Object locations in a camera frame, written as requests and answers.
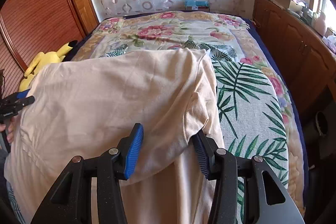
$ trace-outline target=metal screw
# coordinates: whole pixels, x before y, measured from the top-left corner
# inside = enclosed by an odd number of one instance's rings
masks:
[[[72,158],[72,162],[77,163],[77,162],[80,162],[81,159],[82,159],[81,156],[74,156],[74,157]]]
[[[115,154],[117,154],[119,151],[118,151],[118,149],[117,148],[111,148],[110,150],[109,150],[109,154],[111,154],[111,155],[115,155]]]
[[[218,148],[216,150],[216,152],[217,152],[218,155],[225,155],[226,154],[226,150],[223,149],[223,148]]]
[[[253,158],[256,162],[262,162],[264,160],[262,156],[254,156]]]

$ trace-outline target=stuffed animal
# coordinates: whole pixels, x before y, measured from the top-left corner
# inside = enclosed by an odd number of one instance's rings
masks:
[[[57,52],[39,52],[30,62],[28,69],[25,71],[24,77],[20,83],[19,91],[27,90],[35,75],[37,75],[45,65],[50,63],[61,63],[65,58],[65,55],[76,45],[76,43],[77,40],[66,43]]]

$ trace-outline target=floral bedspread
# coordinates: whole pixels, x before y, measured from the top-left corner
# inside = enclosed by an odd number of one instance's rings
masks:
[[[104,20],[73,61],[117,56],[138,49],[206,49],[217,78],[219,118],[233,154],[267,158],[297,207],[303,207],[303,153],[288,91],[239,17],[165,12]],[[238,222],[242,212],[238,199]]]

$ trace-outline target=beige garment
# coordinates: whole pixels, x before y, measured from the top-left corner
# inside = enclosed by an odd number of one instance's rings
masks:
[[[224,147],[215,89],[204,50],[139,50],[46,66],[5,164],[26,222],[73,156],[101,155],[140,122],[135,173],[121,181],[128,223],[206,223],[214,183],[204,179],[188,142],[202,128]]]

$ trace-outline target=cardboard box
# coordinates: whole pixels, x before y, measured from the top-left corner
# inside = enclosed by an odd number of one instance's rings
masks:
[[[292,0],[275,0],[279,5],[283,6],[285,9],[289,9],[294,12],[299,12],[302,10],[302,6],[296,4]]]

